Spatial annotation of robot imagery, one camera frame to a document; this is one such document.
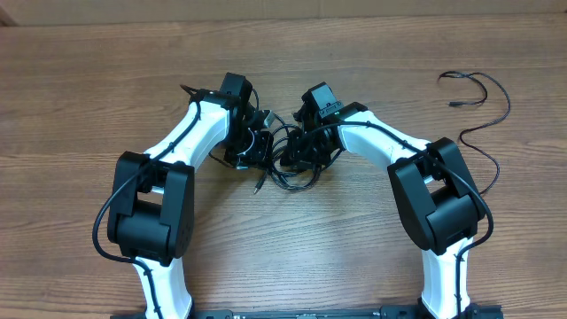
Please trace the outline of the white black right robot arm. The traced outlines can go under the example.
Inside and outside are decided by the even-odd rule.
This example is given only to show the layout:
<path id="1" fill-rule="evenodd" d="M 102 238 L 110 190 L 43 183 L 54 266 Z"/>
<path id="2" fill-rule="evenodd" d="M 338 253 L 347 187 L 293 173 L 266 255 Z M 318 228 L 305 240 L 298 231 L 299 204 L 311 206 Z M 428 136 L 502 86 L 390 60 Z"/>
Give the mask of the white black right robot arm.
<path id="1" fill-rule="evenodd" d="M 452 140 L 414 138 L 379 120 L 365 105 L 343 104 L 322 82 L 303 94 L 293 117 L 284 166 L 326 167 L 332 154 L 362 156 L 388 174 L 401 224 L 423 258 L 418 306 L 426 318 L 477 318 L 467 292 L 469 251 L 490 215 Z"/>

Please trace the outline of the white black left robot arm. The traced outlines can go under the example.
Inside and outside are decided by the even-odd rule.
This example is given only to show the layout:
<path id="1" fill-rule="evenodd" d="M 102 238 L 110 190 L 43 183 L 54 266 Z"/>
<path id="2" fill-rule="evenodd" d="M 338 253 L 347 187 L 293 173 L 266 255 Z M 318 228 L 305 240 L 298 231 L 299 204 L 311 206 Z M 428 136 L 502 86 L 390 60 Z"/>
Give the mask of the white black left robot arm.
<path id="1" fill-rule="evenodd" d="M 142 318 L 191 318 L 193 299 L 183 255 L 194 227 L 195 174 L 213 148 L 234 169 L 267 167 L 272 113 L 251 105 L 257 95 L 239 74 L 218 90 L 184 86 L 188 111 L 159 143 L 118 158 L 112 193 L 93 224 L 92 243 L 107 260 L 134 267 L 146 301 Z"/>

